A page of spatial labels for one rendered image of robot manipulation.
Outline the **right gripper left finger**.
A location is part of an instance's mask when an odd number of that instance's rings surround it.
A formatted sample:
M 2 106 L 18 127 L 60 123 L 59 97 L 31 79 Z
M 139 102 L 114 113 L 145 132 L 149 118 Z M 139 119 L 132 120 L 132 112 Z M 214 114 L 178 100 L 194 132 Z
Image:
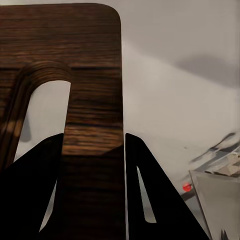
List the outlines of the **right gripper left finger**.
M 37 240 L 58 179 L 64 133 L 0 172 L 0 240 Z

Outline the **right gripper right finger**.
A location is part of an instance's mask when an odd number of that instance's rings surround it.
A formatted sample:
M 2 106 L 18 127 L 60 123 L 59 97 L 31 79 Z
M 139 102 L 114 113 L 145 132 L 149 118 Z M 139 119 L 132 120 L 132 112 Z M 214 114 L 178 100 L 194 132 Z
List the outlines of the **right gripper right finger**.
M 145 142 L 125 134 L 129 240 L 210 240 Z M 156 223 L 145 220 L 139 168 Z

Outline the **cutting board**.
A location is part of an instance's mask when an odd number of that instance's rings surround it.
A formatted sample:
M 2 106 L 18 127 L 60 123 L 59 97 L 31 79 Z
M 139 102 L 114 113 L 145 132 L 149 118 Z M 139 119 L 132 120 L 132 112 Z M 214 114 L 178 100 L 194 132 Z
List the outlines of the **cutting board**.
M 53 211 L 36 240 L 126 240 L 122 33 L 101 3 L 0 5 L 0 173 L 33 92 L 70 82 Z

